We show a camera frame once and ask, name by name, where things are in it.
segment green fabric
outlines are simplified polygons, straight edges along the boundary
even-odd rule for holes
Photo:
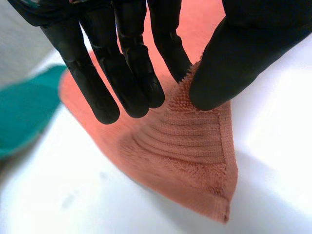
[[[0,160],[32,142],[60,103],[58,85],[65,66],[58,65],[0,90]]]

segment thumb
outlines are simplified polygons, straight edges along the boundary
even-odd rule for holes
[[[305,28],[242,28],[224,20],[205,48],[190,99],[211,110],[234,98],[310,32]]]

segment robotic hand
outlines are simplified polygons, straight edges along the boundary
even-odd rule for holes
[[[115,0],[112,5],[105,0],[9,2],[28,22],[41,26],[101,122],[116,121],[119,109],[91,63],[78,22],[130,116],[142,117],[163,103],[164,93],[143,44],[145,0]],[[191,65],[176,34],[181,0],[148,4],[155,44],[179,82]],[[191,101],[202,110],[238,95],[312,32],[312,0],[223,0],[223,6],[226,17],[206,46],[190,89]],[[115,21],[124,56],[117,47]]]
[[[119,108],[88,55],[85,30],[97,60],[125,111],[135,118],[164,102],[143,42],[146,0],[8,0],[59,51],[96,118],[110,124]],[[181,0],[148,0],[155,44],[176,81],[191,62],[176,34]],[[117,45],[117,34],[123,54]]]

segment orange towel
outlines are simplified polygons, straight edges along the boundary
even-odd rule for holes
[[[200,59],[223,17],[220,0],[182,2],[178,33],[192,61]],[[60,87],[61,99],[125,174],[185,207],[226,223],[237,183],[231,105],[227,102],[212,111],[200,111],[191,104],[188,91],[198,63],[183,82],[175,83],[154,45],[149,13],[144,41],[166,94],[162,107],[133,119],[113,95],[120,119],[103,125],[94,117],[69,72]],[[93,54],[92,59],[113,94]]]

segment white surface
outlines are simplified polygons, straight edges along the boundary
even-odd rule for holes
[[[312,35],[232,102],[239,180],[228,225],[136,185],[62,106],[2,190],[0,233],[312,233],[311,48]]]

